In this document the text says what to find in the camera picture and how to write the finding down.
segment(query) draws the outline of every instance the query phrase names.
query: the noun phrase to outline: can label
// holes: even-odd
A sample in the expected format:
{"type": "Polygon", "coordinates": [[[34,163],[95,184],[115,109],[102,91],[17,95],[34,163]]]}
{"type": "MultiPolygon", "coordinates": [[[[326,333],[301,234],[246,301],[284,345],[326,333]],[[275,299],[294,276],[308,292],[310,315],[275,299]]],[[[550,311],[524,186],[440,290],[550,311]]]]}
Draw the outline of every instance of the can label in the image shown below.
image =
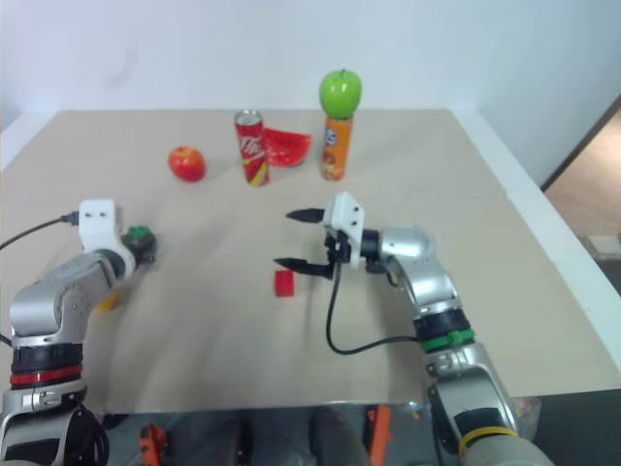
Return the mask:
{"type": "Polygon", "coordinates": [[[352,124],[353,118],[326,118],[326,135],[321,163],[321,175],[326,180],[342,180],[345,176],[352,124]]]}
{"type": "Polygon", "coordinates": [[[256,111],[244,110],[235,115],[235,127],[245,179],[253,186],[267,184],[270,180],[270,173],[263,135],[263,118],[256,111]]]}

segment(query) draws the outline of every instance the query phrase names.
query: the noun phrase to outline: green object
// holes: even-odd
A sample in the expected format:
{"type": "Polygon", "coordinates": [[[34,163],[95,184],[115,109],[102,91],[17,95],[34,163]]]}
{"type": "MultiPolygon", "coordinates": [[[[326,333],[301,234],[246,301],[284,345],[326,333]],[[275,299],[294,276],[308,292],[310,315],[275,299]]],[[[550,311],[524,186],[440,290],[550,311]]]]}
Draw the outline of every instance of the green object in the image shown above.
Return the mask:
{"type": "Polygon", "coordinates": [[[472,340],[474,338],[474,330],[471,328],[467,330],[455,330],[454,332],[449,332],[446,335],[438,338],[434,338],[433,340],[429,340],[428,342],[421,343],[420,346],[426,351],[434,350],[440,347],[446,346],[456,346],[461,345],[462,343],[472,340]]]}
{"type": "Polygon", "coordinates": [[[326,115],[335,119],[347,119],[360,104],[362,82],[349,70],[328,73],[319,86],[319,100],[326,115]]]}
{"type": "Polygon", "coordinates": [[[151,230],[148,229],[148,226],[138,225],[138,226],[130,226],[127,229],[126,236],[131,241],[140,241],[146,235],[150,234],[151,230]]]}

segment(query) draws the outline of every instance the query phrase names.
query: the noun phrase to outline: beige tabletop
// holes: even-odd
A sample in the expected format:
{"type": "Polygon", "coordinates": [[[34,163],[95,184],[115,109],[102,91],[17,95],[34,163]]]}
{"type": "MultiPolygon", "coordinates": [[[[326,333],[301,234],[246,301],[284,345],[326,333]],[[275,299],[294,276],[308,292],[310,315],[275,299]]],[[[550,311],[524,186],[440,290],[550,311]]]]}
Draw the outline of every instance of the beige tabletop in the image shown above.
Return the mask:
{"type": "MultiPolygon", "coordinates": [[[[312,133],[304,164],[245,183],[231,111],[63,112],[2,178],[3,237],[114,198],[125,226],[157,235],[157,263],[121,291],[124,305],[94,314],[85,342],[87,404],[149,412],[420,400],[414,344],[339,356],[324,324],[331,283],[296,276],[273,292],[274,257],[325,259],[320,226],[287,212],[323,207],[348,190],[367,226],[423,225],[462,296],[477,337],[511,395],[621,386],[621,376],[572,293],[449,111],[360,111],[345,180],[318,172],[323,115],[269,111],[268,126],[312,133]],[[199,148],[207,178],[186,184],[168,151],[199,148]]],[[[11,297],[80,251],[57,225],[2,252],[2,328],[11,297]]],[[[335,311],[343,347],[412,332],[407,306],[381,276],[343,269],[335,311]]],[[[10,352],[0,349],[1,370],[10,352]]],[[[7,378],[3,379],[6,387],[7,378]]]]}

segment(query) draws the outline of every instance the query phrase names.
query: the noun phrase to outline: red cube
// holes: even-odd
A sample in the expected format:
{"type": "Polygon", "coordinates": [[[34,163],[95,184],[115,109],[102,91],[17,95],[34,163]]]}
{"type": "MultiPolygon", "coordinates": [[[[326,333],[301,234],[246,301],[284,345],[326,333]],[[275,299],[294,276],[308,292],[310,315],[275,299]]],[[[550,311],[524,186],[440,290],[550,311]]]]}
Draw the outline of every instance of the red cube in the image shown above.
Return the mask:
{"type": "Polygon", "coordinates": [[[293,271],[276,270],[274,273],[274,291],[278,298],[293,296],[293,271]]]}

